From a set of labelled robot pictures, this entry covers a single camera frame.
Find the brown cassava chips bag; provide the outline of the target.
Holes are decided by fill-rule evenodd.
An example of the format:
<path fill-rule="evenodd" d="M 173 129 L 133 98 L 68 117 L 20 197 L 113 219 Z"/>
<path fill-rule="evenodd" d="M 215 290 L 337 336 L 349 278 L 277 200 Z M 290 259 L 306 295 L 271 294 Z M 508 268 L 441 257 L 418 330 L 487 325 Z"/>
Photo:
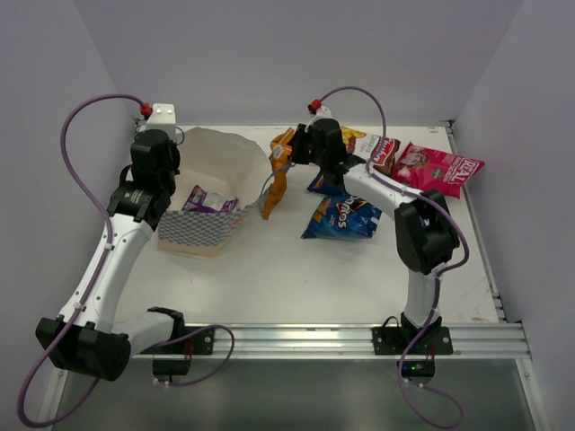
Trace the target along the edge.
<path fill-rule="evenodd" d="M 353 128 L 341 126 L 341 134 L 346 151 L 366 162 L 373 160 L 376 171 L 390 176 L 399 151 L 401 141 L 395 138 L 382 138 Z"/>

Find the orange snack packet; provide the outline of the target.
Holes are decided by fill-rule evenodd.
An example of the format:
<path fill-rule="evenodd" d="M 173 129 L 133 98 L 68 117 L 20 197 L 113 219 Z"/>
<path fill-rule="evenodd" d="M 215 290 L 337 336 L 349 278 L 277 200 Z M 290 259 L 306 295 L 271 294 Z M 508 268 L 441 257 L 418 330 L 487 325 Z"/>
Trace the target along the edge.
<path fill-rule="evenodd" d="M 278 203 L 283 199 L 288 187 L 287 174 L 292 166 L 290 145 L 291 139 L 295 135 L 295 130 L 289 128 L 284 133 L 276 136 L 270 142 L 270 165 L 272 173 L 263 187 L 263 201 L 261 207 L 261 217 L 269 220 L 270 215 Z"/>

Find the dark blue chip bag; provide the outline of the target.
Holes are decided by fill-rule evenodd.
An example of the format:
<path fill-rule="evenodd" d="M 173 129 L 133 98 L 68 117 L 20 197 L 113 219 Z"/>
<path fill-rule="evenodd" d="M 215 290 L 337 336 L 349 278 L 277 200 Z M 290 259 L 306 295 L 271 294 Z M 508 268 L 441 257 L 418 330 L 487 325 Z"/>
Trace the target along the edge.
<path fill-rule="evenodd" d="M 318 172 L 315 178 L 307 186 L 306 190 L 330 197 L 342 195 L 342 191 L 328 182 L 321 172 Z"/>

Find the purple snack packet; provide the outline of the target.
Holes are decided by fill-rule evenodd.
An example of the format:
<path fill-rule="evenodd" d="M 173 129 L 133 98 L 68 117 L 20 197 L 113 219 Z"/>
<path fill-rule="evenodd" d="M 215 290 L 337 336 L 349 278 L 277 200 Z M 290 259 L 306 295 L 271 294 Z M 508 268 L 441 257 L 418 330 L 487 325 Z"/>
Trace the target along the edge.
<path fill-rule="evenodd" d="M 196 185 L 181 210 L 202 214 L 221 214 L 233 211 L 237 204 L 237 198 L 227 199 L 217 193 L 205 191 L 200 185 Z"/>

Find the blue Doritos chip bag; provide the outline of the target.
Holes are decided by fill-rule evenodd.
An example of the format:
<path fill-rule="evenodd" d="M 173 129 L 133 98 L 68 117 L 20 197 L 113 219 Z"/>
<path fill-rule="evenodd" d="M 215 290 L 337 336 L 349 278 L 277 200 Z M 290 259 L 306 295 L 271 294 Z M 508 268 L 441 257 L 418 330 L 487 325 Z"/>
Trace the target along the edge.
<path fill-rule="evenodd" d="M 353 195 L 326 196 L 312 214 L 302 239 L 370 239 L 382 211 Z"/>

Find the blue patterned paper bag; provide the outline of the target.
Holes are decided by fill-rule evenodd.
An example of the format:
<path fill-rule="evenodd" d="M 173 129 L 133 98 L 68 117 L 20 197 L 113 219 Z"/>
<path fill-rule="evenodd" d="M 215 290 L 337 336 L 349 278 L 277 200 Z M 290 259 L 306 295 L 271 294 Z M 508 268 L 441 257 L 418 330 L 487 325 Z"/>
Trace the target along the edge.
<path fill-rule="evenodd" d="M 194 127 L 179 145 L 181 173 L 169 209 L 157 227 L 158 249 L 213 258 L 226 246 L 244 218 L 257 206 L 272 173 L 270 142 L 281 128 Z M 202 214 L 181 208 L 192 189 L 238 199 L 228 213 Z"/>

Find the pink Real snack packet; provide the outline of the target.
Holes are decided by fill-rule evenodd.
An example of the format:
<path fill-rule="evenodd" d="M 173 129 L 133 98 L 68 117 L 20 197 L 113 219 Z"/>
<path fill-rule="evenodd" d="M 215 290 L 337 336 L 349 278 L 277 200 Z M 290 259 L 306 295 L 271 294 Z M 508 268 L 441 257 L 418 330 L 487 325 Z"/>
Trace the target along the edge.
<path fill-rule="evenodd" d="M 444 196 L 460 198 L 465 183 L 484 165 L 480 160 L 409 143 L 394 164 L 392 178 L 423 192 L 436 189 Z"/>

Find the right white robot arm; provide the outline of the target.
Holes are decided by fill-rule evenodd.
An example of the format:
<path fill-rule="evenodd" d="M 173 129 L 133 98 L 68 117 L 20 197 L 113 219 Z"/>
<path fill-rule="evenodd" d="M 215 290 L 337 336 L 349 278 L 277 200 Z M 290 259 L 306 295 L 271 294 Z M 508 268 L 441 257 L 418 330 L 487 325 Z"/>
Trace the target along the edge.
<path fill-rule="evenodd" d="M 441 327 L 441 277 L 456 268 L 454 250 L 467 245 L 444 195 L 393 180 L 396 142 L 383 136 L 375 142 L 348 136 L 333 118 L 315 117 L 298 125 L 289 145 L 293 163 L 318 166 L 331 186 L 365 199 L 394 221 L 397 253 L 408 269 L 400 341 L 408 351 L 421 352 Z"/>

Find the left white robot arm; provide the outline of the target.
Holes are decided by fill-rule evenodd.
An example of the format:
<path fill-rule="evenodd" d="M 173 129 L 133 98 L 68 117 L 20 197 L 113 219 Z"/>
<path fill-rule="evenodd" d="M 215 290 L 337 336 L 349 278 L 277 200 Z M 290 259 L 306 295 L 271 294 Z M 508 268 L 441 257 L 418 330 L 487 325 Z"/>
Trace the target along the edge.
<path fill-rule="evenodd" d="M 159 129 L 138 133 L 130 156 L 81 282 L 57 318 L 41 319 L 35 330 L 55 367 L 110 382 L 132 356 L 156 345 L 177 352 L 187 340 L 183 315 L 175 310 L 155 306 L 133 321 L 116 321 L 131 270 L 170 206 L 180 165 L 175 142 Z"/>

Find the left black base bracket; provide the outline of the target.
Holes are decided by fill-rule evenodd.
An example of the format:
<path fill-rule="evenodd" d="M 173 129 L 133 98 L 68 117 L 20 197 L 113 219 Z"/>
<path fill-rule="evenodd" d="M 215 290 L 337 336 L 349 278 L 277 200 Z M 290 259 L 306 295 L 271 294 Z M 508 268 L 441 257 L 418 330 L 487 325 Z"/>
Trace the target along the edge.
<path fill-rule="evenodd" d="M 153 356 L 152 373 L 158 380 L 172 381 L 175 377 L 186 377 L 196 356 L 209 356 L 213 352 L 214 329 L 202 331 L 179 343 L 151 347 L 146 354 Z"/>

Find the black base bracket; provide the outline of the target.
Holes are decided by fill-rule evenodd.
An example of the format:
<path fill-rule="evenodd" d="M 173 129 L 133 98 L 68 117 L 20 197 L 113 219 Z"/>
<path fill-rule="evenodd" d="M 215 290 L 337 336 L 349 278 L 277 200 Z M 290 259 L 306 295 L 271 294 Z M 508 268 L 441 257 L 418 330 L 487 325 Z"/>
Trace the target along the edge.
<path fill-rule="evenodd" d="M 377 356 L 400 356 L 419 330 L 401 315 L 400 320 L 394 316 L 388 317 L 381 326 L 372 328 L 371 333 Z M 405 359 L 403 365 L 396 362 L 402 377 L 418 383 L 429 383 L 436 372 L 436 357 L 454 354 L 449 328 L 443 325 L 441 317 L 430 324 L 409 354 L 423 358 Z"/>
<path fill-rule="evenodd" d="M 202 331 L 179 343 L 151 347 L 146 354 L 153 356 L 152 373 L 158 380 L 172 381 L 175 377 L 186 377 L 196 356 L 209 356 L 213 352 L 214 329 Z"/>

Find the right black base bracket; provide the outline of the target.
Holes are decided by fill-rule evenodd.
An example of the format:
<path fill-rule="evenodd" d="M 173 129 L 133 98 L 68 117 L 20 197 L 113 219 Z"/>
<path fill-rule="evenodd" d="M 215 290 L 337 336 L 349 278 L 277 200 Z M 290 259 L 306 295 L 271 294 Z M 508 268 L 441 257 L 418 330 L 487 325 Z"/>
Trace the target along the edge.
<path fill-rule="evenodd" d="M 401 315 L 400 320 L 394 316 L 388 317 L 381 326 L 372 328 L 371 333 L 377 356 L 400 356 L 419 330 Z M 436 357 L 454 354 L 449 328 L 443 325 L 441 317 L 430 324 L 409 354 L 423 358 L 405 359 L 403 365 L 396 362 L 402 377 L 418 383 L 429 383 L 436 372 Z"/>

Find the aluminium mounting rail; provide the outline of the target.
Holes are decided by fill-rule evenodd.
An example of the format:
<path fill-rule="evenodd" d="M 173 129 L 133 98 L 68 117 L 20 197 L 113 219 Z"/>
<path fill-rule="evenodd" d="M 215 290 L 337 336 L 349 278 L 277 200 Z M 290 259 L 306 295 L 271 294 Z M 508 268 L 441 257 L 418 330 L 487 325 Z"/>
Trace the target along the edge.
<path fill-rule="evenodd" d="M 449 333 L 430 347 L 411 350 L 410 359 L 528 359 L 526 334 L 520 324 L 448 323 Z M 383 344 L 378 324 L 232 324 L 230 339 L 215 330 L 194 343 L 201 358 L 303 360 L 395 360 L 402 347 Z"/>

